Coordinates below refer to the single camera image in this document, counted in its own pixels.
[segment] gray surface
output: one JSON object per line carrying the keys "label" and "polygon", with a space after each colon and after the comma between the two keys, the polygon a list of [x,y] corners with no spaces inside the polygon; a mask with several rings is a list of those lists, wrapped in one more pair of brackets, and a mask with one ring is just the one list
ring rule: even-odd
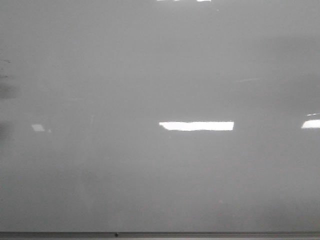
{"label": "gray surface", "polygon": [[319,230],[319,12],[0,0],[0,231]]}

